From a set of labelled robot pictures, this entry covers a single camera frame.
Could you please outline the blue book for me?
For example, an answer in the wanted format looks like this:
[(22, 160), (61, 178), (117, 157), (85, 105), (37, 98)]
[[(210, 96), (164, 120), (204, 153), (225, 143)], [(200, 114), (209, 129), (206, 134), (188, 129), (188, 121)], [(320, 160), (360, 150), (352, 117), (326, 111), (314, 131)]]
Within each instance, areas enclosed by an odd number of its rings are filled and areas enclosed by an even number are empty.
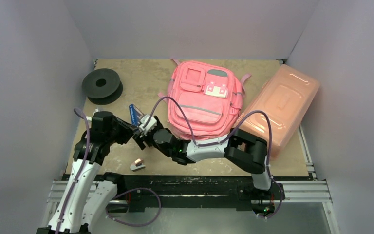
[(129, 105), (129, 113), (132, 125), (139, 126), (141, 124), (141, 119), (144, 117), (145, 114), (134, 104)]

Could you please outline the small white stapler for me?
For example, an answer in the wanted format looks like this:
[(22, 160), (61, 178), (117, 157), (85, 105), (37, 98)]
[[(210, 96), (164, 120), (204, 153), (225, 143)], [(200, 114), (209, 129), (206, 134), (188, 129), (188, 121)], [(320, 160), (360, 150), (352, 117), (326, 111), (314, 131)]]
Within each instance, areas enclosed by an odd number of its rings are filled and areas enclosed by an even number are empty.
[(135, 171), (138, 171), (138, 170), (142, 170), (144, 169), (146, 166), (144, 164), (144, 160), (142, 158), (139, 158), (137, 160), (135, 160), (131, 165), (130, 165), (130, 169), (135, 172)]

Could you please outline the pink student backpack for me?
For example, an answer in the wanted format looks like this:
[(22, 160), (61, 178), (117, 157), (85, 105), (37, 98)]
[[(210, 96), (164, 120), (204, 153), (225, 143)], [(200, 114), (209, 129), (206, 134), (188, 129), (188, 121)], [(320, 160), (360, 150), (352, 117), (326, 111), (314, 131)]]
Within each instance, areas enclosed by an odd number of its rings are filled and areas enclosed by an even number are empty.
[(240, 115), (244, 82), (226, 68), (198, 61), (180, 62), (172, 74), (164, 100), (170, 129), (178, 138), (196, 141), (229, 133)]

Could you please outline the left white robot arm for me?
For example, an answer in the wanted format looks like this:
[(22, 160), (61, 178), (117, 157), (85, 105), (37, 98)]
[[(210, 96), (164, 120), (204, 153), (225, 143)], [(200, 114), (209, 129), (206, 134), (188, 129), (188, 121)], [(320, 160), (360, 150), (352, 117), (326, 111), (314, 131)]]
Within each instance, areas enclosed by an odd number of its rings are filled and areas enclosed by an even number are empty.
[(126, 192), (124, 176), (104, 173), (97, 191), (89, 197), (90, 188), (110, 153), (110, 147), (126, 144), (134, 134), (134, 126), (108, 111), (94, 113), (90, 121), (79, 110), (86, 130), (74, 147), (72, 169), (61, 201), (46, 227), (38, 234), (89, 234), (91, 224), (105, 211), (112, 199), (121, 199)]

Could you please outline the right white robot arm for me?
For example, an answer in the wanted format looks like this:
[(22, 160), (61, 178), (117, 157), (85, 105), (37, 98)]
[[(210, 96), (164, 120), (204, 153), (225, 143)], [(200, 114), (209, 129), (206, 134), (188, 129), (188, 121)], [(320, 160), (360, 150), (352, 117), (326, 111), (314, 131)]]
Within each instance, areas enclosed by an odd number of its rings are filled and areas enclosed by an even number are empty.
[(141, 149), (154, 147), (180, 165), (225, 158), (251, 174), (257, 197), (266, 198), (273, 192), (273, 179), (268, 166), (272, 143), (242, 129), (231, 129), (227, 135), (196, 143), (178, 139), (167, 128), (148, 132), (136, 130), (133, 139)]

